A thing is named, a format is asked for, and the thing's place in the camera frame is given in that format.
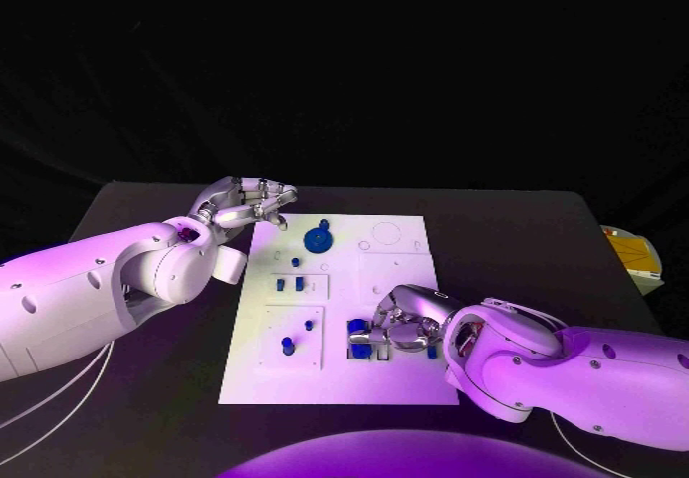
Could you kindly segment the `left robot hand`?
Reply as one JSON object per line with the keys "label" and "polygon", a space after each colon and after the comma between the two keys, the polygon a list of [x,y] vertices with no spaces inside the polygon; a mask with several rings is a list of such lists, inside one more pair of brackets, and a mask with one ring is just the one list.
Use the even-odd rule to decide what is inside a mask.
{"label": "left robot hand", "polygon": [[259,222],[287,230],[287,220],[279,210],[297,201],[295,186],[264,178],[228,176],[210,185],[188,216],[218,236],[230,238],[244,226]]}

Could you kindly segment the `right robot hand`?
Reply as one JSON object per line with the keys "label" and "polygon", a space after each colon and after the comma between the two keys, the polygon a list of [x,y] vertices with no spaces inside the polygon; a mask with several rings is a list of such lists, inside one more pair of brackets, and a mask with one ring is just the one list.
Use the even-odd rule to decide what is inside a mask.
{"label": "right robot hand", "polygon": [[372,318],[348,323],[352,358],[368,359],[378,350],[419,353],[433,348],[443,341],[450,320],[465,306],[431,288],[398,285],[377,306]]}

